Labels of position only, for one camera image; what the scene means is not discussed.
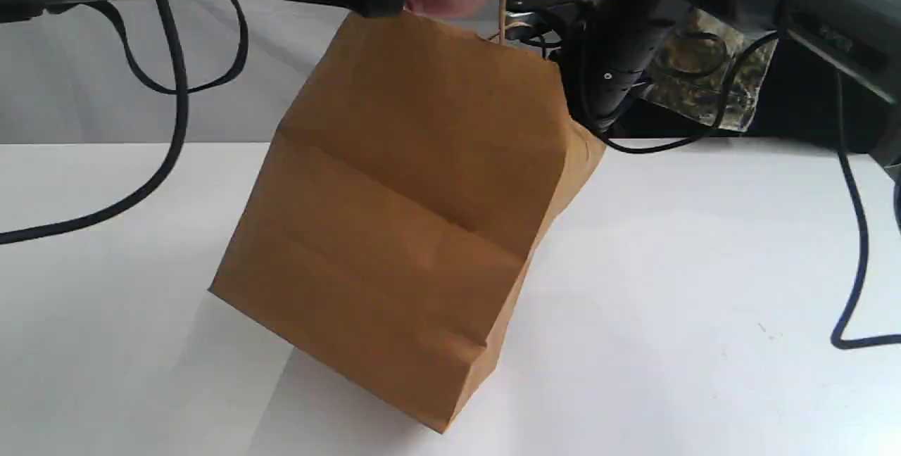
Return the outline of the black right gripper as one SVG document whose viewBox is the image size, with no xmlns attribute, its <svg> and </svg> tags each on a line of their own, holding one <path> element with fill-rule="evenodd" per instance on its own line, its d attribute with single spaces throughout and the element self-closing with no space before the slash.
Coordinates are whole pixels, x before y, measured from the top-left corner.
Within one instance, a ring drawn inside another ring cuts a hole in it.
<svg viewBox="0 0 901 456">
<path fill-rule="evenodd" d="M 557 64 L 572 117 L 605 134 L 650 87 L 669 36 L 669 0 L 506 0 L 505 39 Z"/>
</svg>

